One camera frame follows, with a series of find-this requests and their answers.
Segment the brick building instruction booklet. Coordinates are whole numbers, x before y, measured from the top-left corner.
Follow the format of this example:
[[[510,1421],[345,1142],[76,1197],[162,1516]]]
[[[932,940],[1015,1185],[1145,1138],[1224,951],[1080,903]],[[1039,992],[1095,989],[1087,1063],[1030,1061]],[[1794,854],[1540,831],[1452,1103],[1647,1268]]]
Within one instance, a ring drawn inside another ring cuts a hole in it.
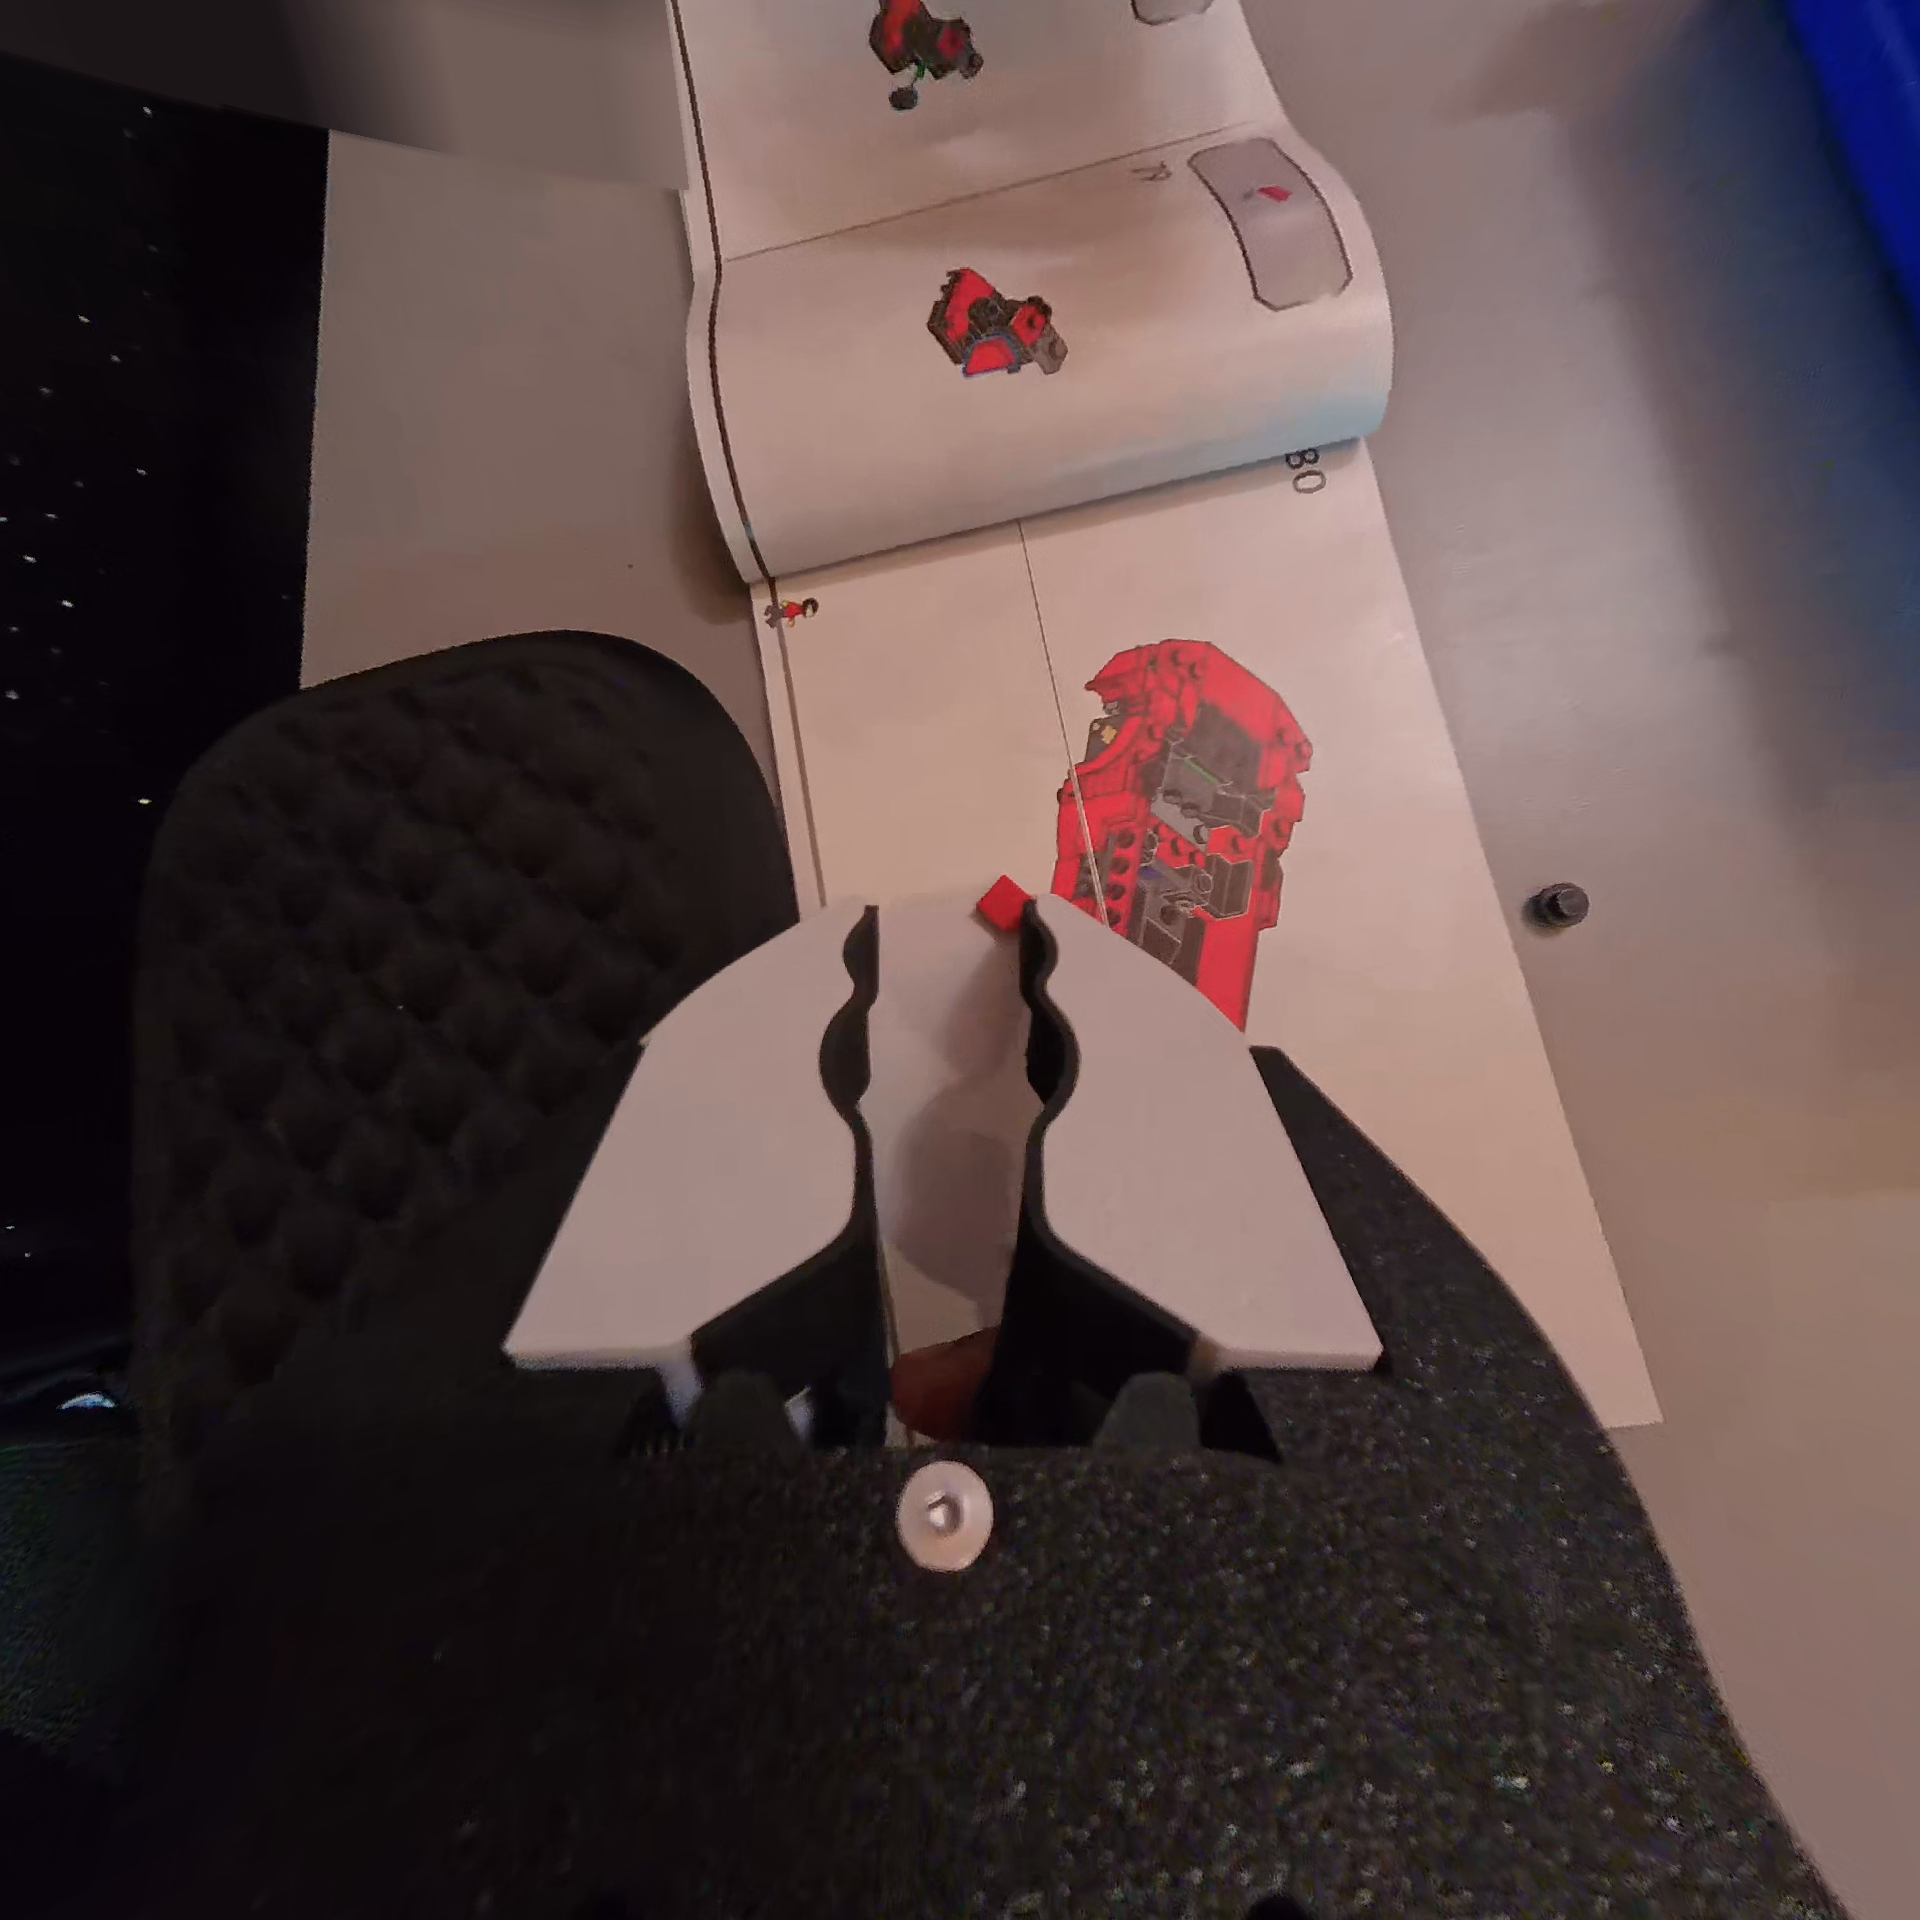
[[[1284,1052],[1658,1424],[1366,442],[1380,253],[1242,5],[665,17],[801,903],[881,910],[896,1344],[1002,1314],[1014,876]]]

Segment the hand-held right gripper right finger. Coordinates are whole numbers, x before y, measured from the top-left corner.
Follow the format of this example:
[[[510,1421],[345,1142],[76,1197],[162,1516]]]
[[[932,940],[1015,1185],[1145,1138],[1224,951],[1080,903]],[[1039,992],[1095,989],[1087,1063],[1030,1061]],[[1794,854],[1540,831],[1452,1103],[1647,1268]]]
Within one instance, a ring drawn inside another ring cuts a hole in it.
[[[1369,1373],[1385,1354],[1255,1054],[1161,961],[1042,895],[1019,925],[1024,1145],[1003,1360],[1135,1375]]]

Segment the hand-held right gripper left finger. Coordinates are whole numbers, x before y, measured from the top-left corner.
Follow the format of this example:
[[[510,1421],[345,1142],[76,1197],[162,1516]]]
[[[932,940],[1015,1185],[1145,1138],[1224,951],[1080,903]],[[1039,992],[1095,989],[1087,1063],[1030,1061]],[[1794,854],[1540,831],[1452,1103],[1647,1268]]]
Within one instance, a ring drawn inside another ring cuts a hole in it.
[[[648,1037],[504,1350],[642,1369],[673,1400],[756,1373],[792,1400],[890,1394],[872,1084],[878,910],[832,904]]]

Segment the black foam pad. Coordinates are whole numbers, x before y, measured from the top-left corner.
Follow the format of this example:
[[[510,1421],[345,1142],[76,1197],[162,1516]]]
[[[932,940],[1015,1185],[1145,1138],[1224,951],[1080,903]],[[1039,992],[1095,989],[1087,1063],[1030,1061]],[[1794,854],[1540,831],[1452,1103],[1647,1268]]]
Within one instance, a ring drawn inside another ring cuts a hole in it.
[[[130,1384],[187,1472],[794,925],[751,740],[684,664],[478,640],[255,712],[183,777],[136,937]]]

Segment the small blue storage bin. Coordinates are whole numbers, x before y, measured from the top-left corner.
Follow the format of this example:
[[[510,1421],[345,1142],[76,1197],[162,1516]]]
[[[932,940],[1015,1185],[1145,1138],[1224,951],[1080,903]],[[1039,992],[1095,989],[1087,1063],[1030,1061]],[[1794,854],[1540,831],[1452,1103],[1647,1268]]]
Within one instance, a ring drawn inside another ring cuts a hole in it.
[[[1919,5],[1784,7],[1866,218],[1919,313]]]

